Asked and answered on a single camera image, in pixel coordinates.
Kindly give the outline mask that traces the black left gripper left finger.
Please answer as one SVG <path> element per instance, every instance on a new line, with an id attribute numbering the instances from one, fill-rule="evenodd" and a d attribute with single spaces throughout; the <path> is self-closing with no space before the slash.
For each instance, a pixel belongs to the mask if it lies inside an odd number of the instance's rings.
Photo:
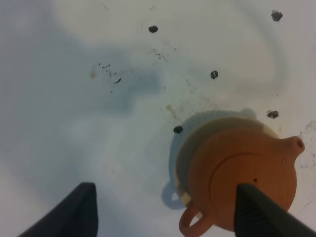
<path id="1" fill-rule="evenodd" d="M 20 236 L 95 237 L 98 225 L 96 185 L 84 182 Z"/>

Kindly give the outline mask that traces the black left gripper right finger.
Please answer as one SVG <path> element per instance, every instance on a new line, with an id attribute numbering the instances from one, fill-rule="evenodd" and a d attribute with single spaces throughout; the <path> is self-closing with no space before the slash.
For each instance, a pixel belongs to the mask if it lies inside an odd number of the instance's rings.
<path id="1" fill-rule="evenodd" d="M 251 184 L 237 186 L 236 237 L 314 237 L 316 232 Z"/>

